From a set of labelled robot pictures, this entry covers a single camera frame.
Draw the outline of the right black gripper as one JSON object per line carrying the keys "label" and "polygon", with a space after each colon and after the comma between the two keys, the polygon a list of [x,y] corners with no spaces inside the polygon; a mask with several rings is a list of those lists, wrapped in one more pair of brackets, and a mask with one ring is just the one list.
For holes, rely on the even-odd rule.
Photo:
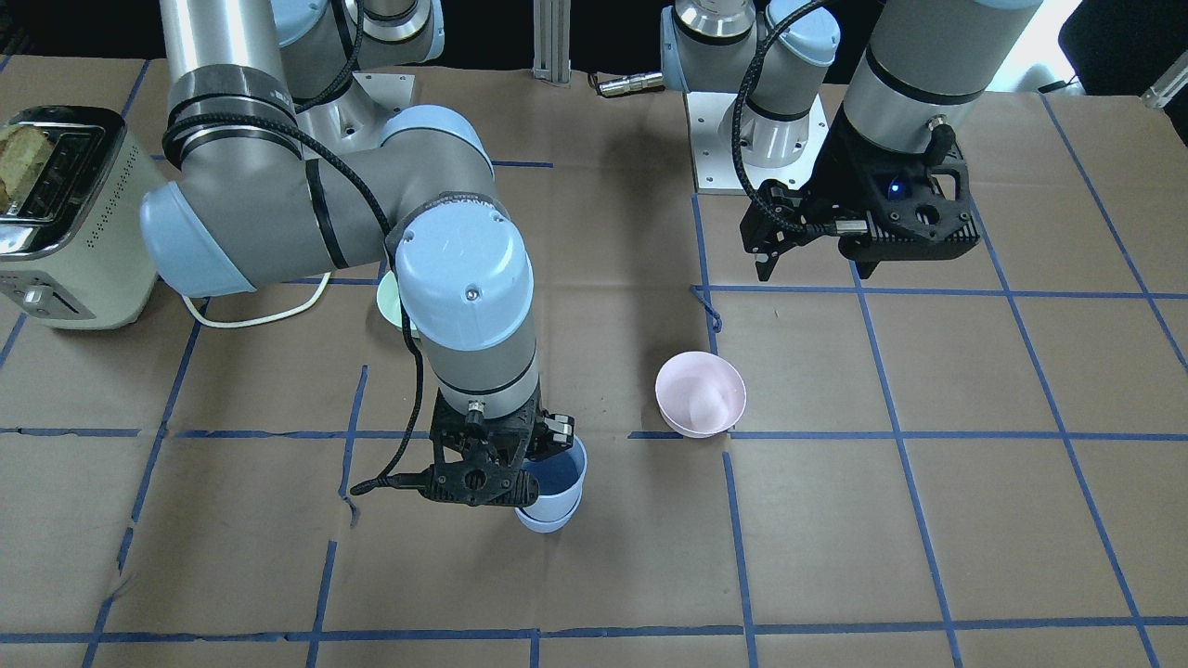
{"label": "right black gripper", "polygon": [[[446,450],[463,453],[465,415],[450,407],[442,393],[434,398],[430,440],[434,456],[443,460]],[[504,467],[512,465],[516,453],[523,448],[523,459],[543,461],[569,450],[575,440],[575,421],[564,414],[544,414],[539,393],[518,407],[507,416],[486,420],[486,440],[497,450],[497,461]]]}

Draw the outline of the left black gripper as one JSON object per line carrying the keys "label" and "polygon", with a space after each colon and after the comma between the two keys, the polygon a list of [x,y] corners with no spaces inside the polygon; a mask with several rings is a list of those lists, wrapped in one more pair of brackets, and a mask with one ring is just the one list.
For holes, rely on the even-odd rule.
{"label": "left black gripper", "polygon": [[794,247],[839,237],[849,261],[937,261],[933,241],[895,223],[899,204],[923,194],[928,170],[939,164],[939,119],[925,120],[924,149],[902,153],[870,141],[841,105],[803,193],[765,179],[742,216],[742,248],[756,257],[756,278],[767,282]]}

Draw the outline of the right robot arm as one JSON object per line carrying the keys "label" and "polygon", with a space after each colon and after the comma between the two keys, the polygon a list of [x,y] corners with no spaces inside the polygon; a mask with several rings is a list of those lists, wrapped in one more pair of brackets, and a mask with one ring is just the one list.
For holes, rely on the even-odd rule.
{"label": "right robot arm", "polygon": [[331,149],[297,122],[271,1],[164,1],[162,32],[183,174],[140,208],[162,279],[200,300],[387,261],[446,407],[545,418],[532,265],[470,122],[419,105]]}

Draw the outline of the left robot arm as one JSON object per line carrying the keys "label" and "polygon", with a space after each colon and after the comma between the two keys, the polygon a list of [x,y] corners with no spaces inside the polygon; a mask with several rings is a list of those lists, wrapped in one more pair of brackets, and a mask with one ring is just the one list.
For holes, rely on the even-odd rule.
{"label": "left robot arm", "polygon": [[[981,242],[958,130],[1040,10],[1036,1],[886,1],[805,179],[800,163],[843,26],[832,1],[675,1],[661,18],[666,89],[721,94],[718,136],[748,198],[742,248],[767,282],[834,238],[861,278],[880,263],[954,261]],[[759,176],[759,170],[767,176]]]}

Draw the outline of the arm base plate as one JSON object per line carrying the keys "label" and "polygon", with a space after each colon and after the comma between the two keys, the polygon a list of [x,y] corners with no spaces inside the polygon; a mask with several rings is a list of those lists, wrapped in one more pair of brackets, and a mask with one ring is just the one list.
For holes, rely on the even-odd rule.
{"label": "arm base plate", "polygon": [[[731,159],[729,131],[734,94],[690,92],[684,94],[688,115],[694,185],[701,194],[741,195],[742,185]],[[805,116],[776,122],[742,111],[740,156],[752,185],[778,179],[785,185],[804,185],[813,175],[823,147],[828,125],[820,97],[814,97]]]}

